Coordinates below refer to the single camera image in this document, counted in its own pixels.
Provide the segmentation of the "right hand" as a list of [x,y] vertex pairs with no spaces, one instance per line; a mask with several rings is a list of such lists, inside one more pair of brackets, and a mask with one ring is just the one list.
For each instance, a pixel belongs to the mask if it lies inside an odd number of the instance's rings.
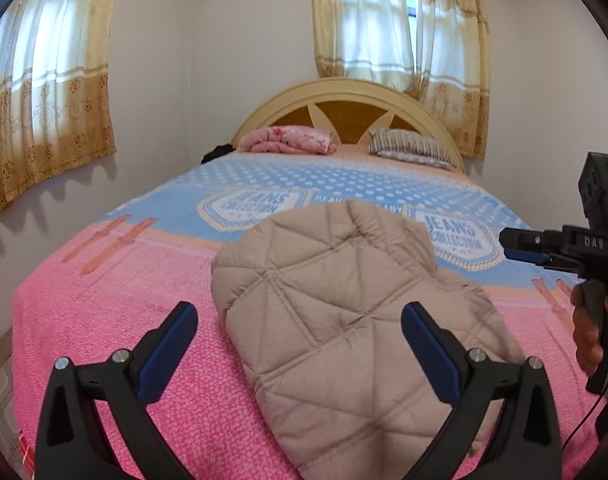
[[570,301],[574,307],[573,340],[576,345],[576,360],[581,370],[587,376],[592,376],[604,358],[604,350],[599,343],[599,328],[592,322],[585,307],[584,292],[580,285],[573,287]]

